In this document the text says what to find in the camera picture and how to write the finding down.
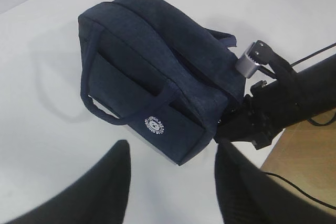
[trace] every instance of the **bag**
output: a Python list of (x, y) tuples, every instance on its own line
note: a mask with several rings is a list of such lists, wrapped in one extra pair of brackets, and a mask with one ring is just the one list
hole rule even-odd
[[(114, 0), (78, 18), (81, 98), (128, 124), (175, 163), (199, 153), (242, 102), (233, 35), (207, 30), (164, 0)], [(93, 99), (117, 117), (99, 109)]]

